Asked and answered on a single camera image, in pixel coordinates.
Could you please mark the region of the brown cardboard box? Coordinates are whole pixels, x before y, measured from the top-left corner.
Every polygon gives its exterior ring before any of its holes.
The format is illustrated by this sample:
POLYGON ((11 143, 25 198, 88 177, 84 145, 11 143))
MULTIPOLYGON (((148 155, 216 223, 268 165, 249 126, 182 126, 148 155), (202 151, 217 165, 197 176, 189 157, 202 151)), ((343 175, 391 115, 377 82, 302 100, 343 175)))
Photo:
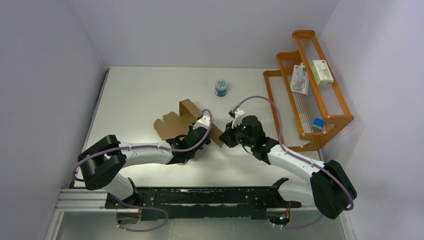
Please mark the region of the brown cardboard box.
POLYGON ((179 112, 164 114, 153 123, 154 130, 163 140, 170 140, 170 149, 176 149, 177 136, 187 135, 189 126, 193 125, 203 113, 190 99, 179 102, 179 112))

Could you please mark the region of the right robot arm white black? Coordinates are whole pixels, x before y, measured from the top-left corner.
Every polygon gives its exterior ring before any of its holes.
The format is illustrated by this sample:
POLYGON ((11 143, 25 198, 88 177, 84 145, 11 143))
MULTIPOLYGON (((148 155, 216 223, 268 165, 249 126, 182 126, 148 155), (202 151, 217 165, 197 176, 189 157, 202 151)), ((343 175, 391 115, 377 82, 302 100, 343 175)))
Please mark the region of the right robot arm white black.
POLYGON ((352 209, 358 196, 341 164, 335 160, 320 162, 294 152, 278 140, 266 135, 254 115, 246 116, 238 126, 226 124, 219 136, 227 147, 248 147, 259 161, 285 169, 309 183, 303 194, 309 202, 329 219, 336 219, 343 211, 352 209))

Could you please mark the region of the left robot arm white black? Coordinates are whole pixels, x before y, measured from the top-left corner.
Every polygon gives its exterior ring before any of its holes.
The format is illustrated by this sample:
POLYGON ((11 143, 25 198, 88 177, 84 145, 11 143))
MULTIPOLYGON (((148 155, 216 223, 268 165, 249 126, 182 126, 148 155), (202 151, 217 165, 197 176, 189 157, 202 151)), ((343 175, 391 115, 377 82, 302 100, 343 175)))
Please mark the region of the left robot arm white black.
POLYGON ((114 134, 107 135, 83 151, 75 169, 79 169, 87 190, 105 190, 118 198, 126 208, 134 207, 139 200, 136 186, 120 170, 144 164, 185 164, 193 159, 196 151, 208 145, 210 128, 190 128, 186 135, 179 135, 156 143, 130 143, 119 141, 114 134))

